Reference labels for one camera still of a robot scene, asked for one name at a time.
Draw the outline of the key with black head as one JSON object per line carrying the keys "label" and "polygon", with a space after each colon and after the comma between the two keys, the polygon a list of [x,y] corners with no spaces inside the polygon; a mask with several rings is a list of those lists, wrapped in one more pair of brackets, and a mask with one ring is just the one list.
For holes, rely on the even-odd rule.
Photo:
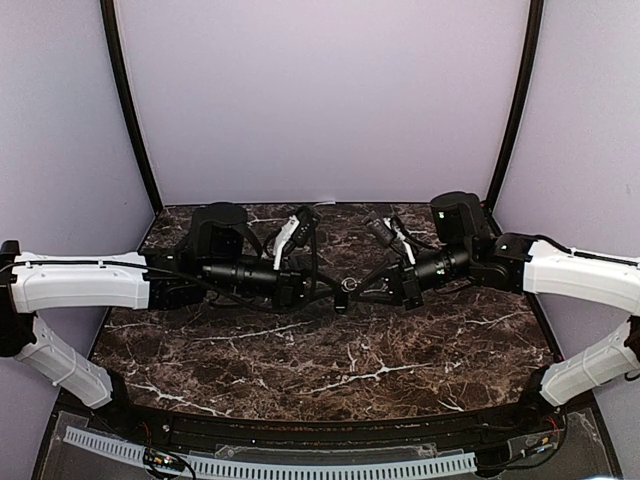
{"label": "key with black head", "polygon": [[345,314],[348,311],[349,296],[339,292],[334,296],[333,308],[337,314]]}

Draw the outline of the silver keyring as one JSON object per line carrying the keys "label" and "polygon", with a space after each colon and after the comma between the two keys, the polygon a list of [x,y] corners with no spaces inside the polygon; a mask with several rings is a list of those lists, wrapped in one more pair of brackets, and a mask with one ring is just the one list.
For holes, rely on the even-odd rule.
{"label": "silver keyring", "polygon": [[345,292],[353,292],[358,287],[358,281],[353,277],[347,277],[341,282],[341,289]]}

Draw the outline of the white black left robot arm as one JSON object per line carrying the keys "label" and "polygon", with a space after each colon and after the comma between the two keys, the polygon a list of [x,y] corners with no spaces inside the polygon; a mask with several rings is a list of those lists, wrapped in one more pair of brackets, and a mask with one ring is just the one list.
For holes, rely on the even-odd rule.
{"label": "white black left robot arm", "polygon": [[1,355],[31,366],[101,412],[120,436],[141,427],[129,405],[124,380],[99,367],[57,336],[40,318],[43,310],[120,307],[174,310],[202,302],[214,292],[235,305],[264,312],[294,312],[333,298],[338,312],[348,296],[322,275],[316,262],[301,266],[292,253],[317,245],[319,217],[298,208],[276,233],[274,251],[252,231],[245,208],[217,202],[193,212],[187,234],[176,246],[146,254],[52,257],[22,251],[15,240],[1,246]]}

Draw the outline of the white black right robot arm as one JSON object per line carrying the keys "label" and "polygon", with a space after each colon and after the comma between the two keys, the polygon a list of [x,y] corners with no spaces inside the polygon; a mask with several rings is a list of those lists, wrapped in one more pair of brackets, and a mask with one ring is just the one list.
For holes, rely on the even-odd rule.
{"label": "white black right robot arm", "polygon": [[[431,213],[442,246],[421,254],[401,221],[371,214],[367,229],[392,255],[350,294],[358,301],[402,306],[423,293],[466,279],[511,293],[556,294],[628,313],[616,330],[573,357],[536,370],[510,413],[521,434],[534,432],[549,411],[619,376],[639,374],[639,261],[565,247],[544,235],[492,233],[480,199],[454,191],[435,197]],[[403,248],[394,248],[402,242]]]}

